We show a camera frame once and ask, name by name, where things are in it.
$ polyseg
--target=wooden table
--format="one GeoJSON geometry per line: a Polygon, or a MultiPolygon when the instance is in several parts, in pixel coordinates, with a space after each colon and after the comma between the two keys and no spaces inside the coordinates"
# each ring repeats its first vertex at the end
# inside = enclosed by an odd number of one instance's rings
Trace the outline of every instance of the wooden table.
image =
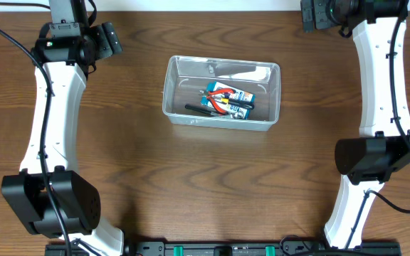
{"type": "MultiPolygon", "coordinates": [[[[30,48],[44,14],[0,14],[0,27],[30,48]]],[[[340,185],[334,148],[358,137],[357,52],[337,28],[303,33],[300,12],[131,13],[112,21],[122,55],[98,62],[80,108],[81,175],[102,214],[131,237],[168,241],[316,237],[340,185]],[[172,55],[274,62],[282,69],[280,120],[268,132],[172,125],[162,90],[172,55]],[[229,150],[219,152],[217,144],[229,150]]],[[[404,67],[410,109],[410,16],[404,67]]],[[[34,67],[0,36],[0,186],[17,174],[31,133],[34,67]]],[[[410,208],[410,165],[383,194],[410,208]]],[[[410,255],[410,215],[376,199],[364,239],[398,240],[410,255]]],[[[42,255],[0,192],[0,255],[42,255]]]]}

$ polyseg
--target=black tool handle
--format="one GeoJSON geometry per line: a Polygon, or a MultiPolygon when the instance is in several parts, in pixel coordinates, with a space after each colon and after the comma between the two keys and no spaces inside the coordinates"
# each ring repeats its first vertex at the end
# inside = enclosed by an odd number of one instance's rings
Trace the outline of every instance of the black tool handle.
{"type": "Polygon", "coordinates": [[[184,108],[187,109],[187,110],[194,110],[194,111],[200,112],[202,114],[207,114],[207,115],[211,115],[211,116],[219,116],[218,113],[212,112],[210,110],[205,110],[204,108],[196,107],[196,106],[193,106],[193,105],[190,105],[190,104],[186,104],[184,106],[184,108]]]}
{"type": "Polygon", "coordinates": [[[243,100],[235,100],[235,99],[228,99],[228,103],[231,105],[235,105],[237,107],[241,107],[247,110],[254,109],[254,103],[252,102],[245,102],[243,100]]]}

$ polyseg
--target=green strip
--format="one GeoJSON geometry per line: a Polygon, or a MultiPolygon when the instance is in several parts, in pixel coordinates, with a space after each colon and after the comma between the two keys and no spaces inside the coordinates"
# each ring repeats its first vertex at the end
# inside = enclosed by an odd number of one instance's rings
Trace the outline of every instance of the green strip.
{"type": "Polygon", "coordinates": [[[274,246],[265,247],[265,251],[267,252],[267,256],[276,256],[276,251],[275,251],[274,246]]]}
{"type": "Polygon", "coordinates": [[[183,247],[182,246],[175,246],[174,247],[174,256],[183,256],[183,247]]]}

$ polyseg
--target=wire cutters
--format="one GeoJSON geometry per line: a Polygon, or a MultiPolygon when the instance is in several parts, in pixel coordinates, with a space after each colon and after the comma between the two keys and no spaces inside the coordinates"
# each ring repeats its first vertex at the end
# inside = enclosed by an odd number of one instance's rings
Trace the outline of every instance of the wire cutters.
{"type": "Polygon", "coordinates": [[[231,89],[231,88],[225,88],[225,89],[219,89],[215,90],[213,92],[204,92],[200,91],[202,96],[206,96],[206,99],[213,105],[214,109],[219,113],[219,114],[227,114],[226,110],[223,110],[221,107],[219,107],[218,103],[216,100],[213,98],[215,95],[220,95],[220,94],[225,94],[225,93],[235,93],[236,91],[231,89]]]}

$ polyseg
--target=wooden tabletop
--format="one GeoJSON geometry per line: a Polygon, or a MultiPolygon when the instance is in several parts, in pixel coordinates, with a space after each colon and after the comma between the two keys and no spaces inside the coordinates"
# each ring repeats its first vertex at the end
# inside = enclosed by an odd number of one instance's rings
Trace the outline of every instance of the wooden tabletop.
{"type": "MultiPolygon", "coordinates": [[[[0,28],[30,48],[50,20],[6,13],[0,28]]],[[[359,136],[352,39],[337,28],[303,33],[300,12],[100,12],[105,21],[124,53],[90,75],[77,137],[80,174],[99,190],[102,215],[132,237],[171,242],[317,237],[340,186],[335,143],[359,136]],[[279,122],[268,132],[171,124],[162,90],[173,55],[279,64],[279,122]]],[[[410,16],[404,53],[410,110],[410,16]]],[[[26,152],[35,86],[31,61],[0,36],[0,189],[26,152]]],[[[410,208],[410,165],[382,193],[410,208]]],[[[376,199],[363,238],[398,240],[410,255],[410,215],[376,199]]],[[[48,242],[26,232],[0,191],[0,255],[42,255],[48,242]]]]}

